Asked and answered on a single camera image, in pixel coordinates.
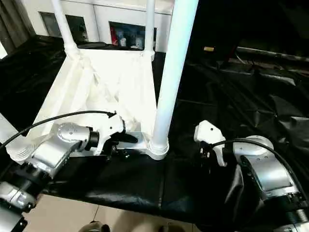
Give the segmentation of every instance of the dark curtain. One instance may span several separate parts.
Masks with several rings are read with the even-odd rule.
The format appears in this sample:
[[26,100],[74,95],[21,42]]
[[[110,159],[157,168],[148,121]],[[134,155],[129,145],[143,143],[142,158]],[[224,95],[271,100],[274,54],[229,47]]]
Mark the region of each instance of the dark curtain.
[[31,37],[14,0],[0,0],[0,41],[10,54]]

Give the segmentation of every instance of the white wall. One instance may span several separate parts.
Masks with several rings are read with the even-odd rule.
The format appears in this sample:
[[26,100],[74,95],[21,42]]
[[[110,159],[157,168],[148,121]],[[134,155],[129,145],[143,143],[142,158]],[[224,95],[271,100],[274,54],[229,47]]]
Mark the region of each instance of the white wall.
[[4,58],[7,55],[4,47],[2,46],[1,42],[0,42],[0,59]]

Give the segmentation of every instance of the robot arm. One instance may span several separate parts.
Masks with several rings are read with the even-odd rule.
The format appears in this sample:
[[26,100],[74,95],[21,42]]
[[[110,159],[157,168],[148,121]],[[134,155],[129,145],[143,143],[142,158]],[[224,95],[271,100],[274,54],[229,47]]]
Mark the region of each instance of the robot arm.
[[104,131],[63,123],[44,137],[15,171],[10,182],[0,184],[0,232],[23,231],[27,222],[22,212],[29,212],[36,206],[37,197],[66,164],[72,152],[90,150],[100,143],[103,147],[113,134],[124,131],[123,120],[114,115],[109,118]]
[[[211,144],[224,141],[221,131],[209,123],[202,121],[196,126],[194,140],[201,143],[200,153],[209,158]],[[249,136],[245,140],[258,142],[273,149],[271,141],[262,136]],[[250,143],[234,142],[222,144],[213,148],[219,166],[225,167],[224,150],[233,153],[237,162],[249,170],[260,197],[270,207],[284,212],[288,225],[276,229],[276,232],[305,232],[309,231],[309,220],[305,210],[308,202],[305,194],[296,185],[296,180],[289,170],[277,159],[273,152]]]

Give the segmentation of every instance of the black cable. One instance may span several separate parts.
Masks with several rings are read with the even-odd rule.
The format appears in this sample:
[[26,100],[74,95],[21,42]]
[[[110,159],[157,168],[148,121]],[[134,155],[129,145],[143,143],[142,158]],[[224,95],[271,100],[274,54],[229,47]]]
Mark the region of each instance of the black cable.
[[107,115],[108,117],[112,117],[114,116],[116,113],[111,113],[111,112],[106,112],[106,111],[100,111],[100,110],[87,110],[87,111],[79,111],[79,112],[73,112],[73,113],[68,113],[68,114],[64,114],[64,115],[58,115],[58,116],[55,116],[55,117],[51,117],[51,118],[48,118],[48,119],[45,119],[45,120],[42,120],[40,122],[37,122],[37,123],[34,123],[33,125],[23,129],[22,131],[20,131],[19,133],[13,135],[11,138],[9,138],[8,140],[6,140],[1,146],[0,146],[0,150],[2,148],[5,148],[5,146],[7,146],[11,141],[13,141],[14,139],[16,139],[19,135],[22,135],[23,133],[27,132],[28,130],[34,128],[34,127],[37,127],[41,124],[44,124],[46,122],[50,122],[50,121],[53,121],[53,120],[56,120],[56,119],[60,119],[60,118],[63,118],[63,117],[68,117],[68,116],[72,116],[72,115],[82,115],[82,114],[105,114]]
[[262,148],[265,148],[266,150],[270,151],[271,153],[273,153],[275,155],[275,157],[284,165],[284,167],[288,170],[288,172],[291,174],[293,180],[295,181],[296,186],[299,188],[300,192],[303,194],[303,196],[307,199],[306,194],[304,192],[303,187],[301,186],[296,174],[294,173],[293,169],[291,168],[291,166],[289,165],[289,163],[285,160],[285,158],[283,158],[282,155],[280,155],[277,151],[275,151],[274,149],[256,142],[256,141],[252,141],[249,139],[230,139],[230,140],[224,140],[221,142],[217,142],[214,144],[210,144],[211,148],[214,148],[215,146],[219,146],[219,145],[223,145],[223,144],[233,144],[233,143],[247,143],[247,144],[253,144],[253,145],[257,145],[260,146]]

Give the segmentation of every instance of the wrinkled black plastic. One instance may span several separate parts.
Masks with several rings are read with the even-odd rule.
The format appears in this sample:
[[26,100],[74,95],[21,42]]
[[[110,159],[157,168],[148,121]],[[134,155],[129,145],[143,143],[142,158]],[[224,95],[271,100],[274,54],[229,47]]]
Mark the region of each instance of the wrinkled black plastic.
[[[116,49],[104,43],[81,47]],[[32,123],[64,58],[61,40],[36,37],[0,62],[0,111],[19,130]],[[163,63],[164,54],[156,54],[157,96]],[[212,231],[270,231],[280,224],[273,217],[278,212],[262,207],[254,185],[238,165],[229,162],[211,174],[200,168],[194,128],[206,119],[226,138],[253,134],[269,138],[309,192],[308,105],[305,77],[248,66],[218,71],[188,60],[165,160],[138,154],[111,160],[72,158],[45,193],[184,220]],[[9,159],[3,151],[0,155],[2,171]]]

